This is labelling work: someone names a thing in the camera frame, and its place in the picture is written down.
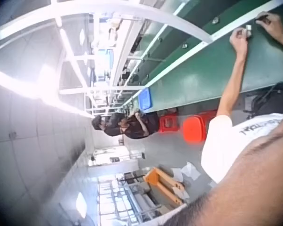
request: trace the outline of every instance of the orange stool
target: orange stool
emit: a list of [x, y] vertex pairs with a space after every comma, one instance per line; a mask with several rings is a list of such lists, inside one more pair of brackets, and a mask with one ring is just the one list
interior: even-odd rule
[[209, 111], [188, 117], [182, 126], [183, 139], [189, 144], [205, 141], [209, 121], [216, 116], [216, 113], [217, 111]]
[[[171, 120], [172, 121], [172, 126], [171, 127], [166, 127], [165, 123], [167, 120]], [[178, 126], [178, 122], [177, 122], [177, 114], [167, 114], [164, 116], [161, 116], [159, 118], [159, 132], [163, 133], [163, 132], [176, 132], [179, 130], [179, 126]]]

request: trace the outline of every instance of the woman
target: woman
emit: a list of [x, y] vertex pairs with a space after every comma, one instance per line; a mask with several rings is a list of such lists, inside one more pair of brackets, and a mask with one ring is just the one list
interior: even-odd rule
[[131, 139], [141, 139], [159, 130], [159, 116], [157, 112], [141, 115], [136, 112], [133, 116], [123, 118], [118, 123], [120, 133]]

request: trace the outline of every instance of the white t-shirt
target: white t-shirt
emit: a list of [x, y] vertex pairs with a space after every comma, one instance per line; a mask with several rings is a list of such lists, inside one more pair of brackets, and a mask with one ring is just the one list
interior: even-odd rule
[[236, 126], [226, 115], [219, 115], [209, 124], [202, 150], [201, 165], [216, 182], [220, 182], [242, 150], [254, 139], [269, 134], [283, 119], [283, 114], [255, 117]]

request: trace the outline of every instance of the hairy forearm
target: hairy forearm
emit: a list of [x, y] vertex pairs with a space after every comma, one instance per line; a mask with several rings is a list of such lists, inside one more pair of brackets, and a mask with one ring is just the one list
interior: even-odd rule
[[149, 131], [148, 131], [148, 129], [147, 129], [145, 123], [144, 123], [140, 118], [138, 118], [137, 120], [139, 121], [139, 123], [140, 123], [140, 125], [141, 125], [141, 128], [142, 128], [142, 130], [143, 130], [143, 132], [144, 132], [144, 135], [145, 135], [145, 136], [148, 136], [148, 135], [149, 135]]
[[231, 113], [240, 94], [245, 62], [246, 56], [237, 56], [231, 77], [220, 100], [219, 109], [225, 110], [228, 114]]

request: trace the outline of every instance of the gray floor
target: gray floor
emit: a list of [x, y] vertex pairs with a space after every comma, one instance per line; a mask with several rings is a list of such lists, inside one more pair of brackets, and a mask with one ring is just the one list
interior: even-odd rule
[[[182, 125], [183, 121], [190, 115], [200, 113], [203, 111], [217, 109], [219, 100], [210, 100], [193, 105], [182, 106], [178, 109], [179, 123]], [[244, 109], [244, 95], [242, 95], [232, 113], [234, 124], [238, 124], [246, 120], [247, 114]], [[211, 190], [211, 178], [202, 169], [201, 151], [203, 144], [188, 145], [184, 142], [182, 133], [155, 133], [145, 139], [132, 140], [125, 137], [125, 145], [129, 150], [140, 150], [145, 152], [146, 159], [139, 160], [140, 168], [145, 167], [160, 167], [162, 170], [172, 176], [171, 168], [182, 168], [187, 162], [192, 163], [196, 169], [201, 173], [197, 180], [184, 176], [184, 186], [188, 192], [189, 202], [195, 200], [202, 193]], [[172, 204], [167, 198], [160, 194], [155, 188], [152, 189], [155, 198], [162, 204]]]

